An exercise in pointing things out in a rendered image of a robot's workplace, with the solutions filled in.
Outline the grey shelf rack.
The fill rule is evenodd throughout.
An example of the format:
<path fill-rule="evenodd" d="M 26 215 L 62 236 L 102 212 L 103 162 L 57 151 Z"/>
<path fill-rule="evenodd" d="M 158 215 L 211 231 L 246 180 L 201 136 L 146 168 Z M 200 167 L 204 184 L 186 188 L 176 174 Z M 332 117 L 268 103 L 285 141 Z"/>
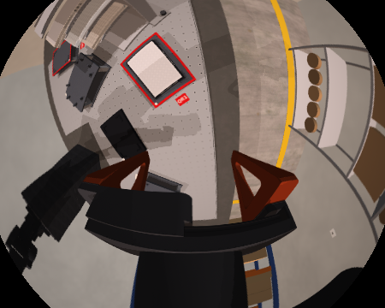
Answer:
<path fill-rule="evenodd" d="M 55 0 L 39 15 L 34 25 L 34 27 L 36 27 L 34 32 L 38 34 L 40 38 L 44 37 L 46 29 L 62 1 L 63 0 Z M 65 33 L 65 38 L 90 1 L 91 0 L 86 0 L 71 20 Z M 127 7 L 112 22 L 99 43 L 102 43 L 102 41 L 106 39 L 125 51 L 157 15 L 146 0 L 111 0 L 91 24 L 84 40 L 86 40 L 98 20 L 114 2 L 127 5 Z"/>

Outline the white microplate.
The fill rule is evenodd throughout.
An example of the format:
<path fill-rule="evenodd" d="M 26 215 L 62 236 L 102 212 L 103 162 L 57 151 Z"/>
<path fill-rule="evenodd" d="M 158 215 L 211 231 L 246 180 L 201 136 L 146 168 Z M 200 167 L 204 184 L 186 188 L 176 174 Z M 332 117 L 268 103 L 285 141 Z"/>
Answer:
<path fill-rule="evenodd" d="M 110 1 L 91 0 L 72 26 L 67 38 L 64 39 L 72 46 L 80 48 L 87 30 Z"/>

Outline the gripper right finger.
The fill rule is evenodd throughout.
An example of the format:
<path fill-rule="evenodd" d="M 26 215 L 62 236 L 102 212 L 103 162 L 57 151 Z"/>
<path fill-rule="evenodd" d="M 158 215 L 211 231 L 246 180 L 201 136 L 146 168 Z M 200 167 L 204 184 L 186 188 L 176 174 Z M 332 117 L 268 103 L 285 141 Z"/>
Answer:
<path fill-rule="evenodd" d="M 253 220 L 267 204 L 286 200 L 299 182 L 295 174 L 238 151 L 233 151 L 231 163 L 242 222 Z M 240 165 L 261 181 L 255 197 Z"/>

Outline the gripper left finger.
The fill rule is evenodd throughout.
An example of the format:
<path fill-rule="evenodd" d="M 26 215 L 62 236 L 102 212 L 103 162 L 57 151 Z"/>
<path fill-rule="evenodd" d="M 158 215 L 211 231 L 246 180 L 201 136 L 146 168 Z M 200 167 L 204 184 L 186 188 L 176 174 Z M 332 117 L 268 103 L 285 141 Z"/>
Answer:
<path fill-rule="evenodd" d="M 83 181 L 99 184 L 103 187 L 121 188 L 121 181 L 140 166 L 137 178 L 131 190 L 144 191 L 149 165 L 150 158 L 148 151 L 143 151 L 129 159 L 95 171 L 87 175 Z"/>

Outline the dark grey flat nest with red border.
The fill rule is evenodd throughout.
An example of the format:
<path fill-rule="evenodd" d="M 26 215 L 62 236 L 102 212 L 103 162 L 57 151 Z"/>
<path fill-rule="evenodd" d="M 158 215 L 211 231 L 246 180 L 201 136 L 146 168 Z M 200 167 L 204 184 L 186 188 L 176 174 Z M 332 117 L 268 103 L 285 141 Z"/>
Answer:
<path fill-rule="evenodd" d="M 57 48 L 53 52 L 52 73 L 53 76 L 61 74 L 76 62 L 79 54 L 79 48 L 72 46 L 66 40 L 62 43 L 61 48 Z"/>

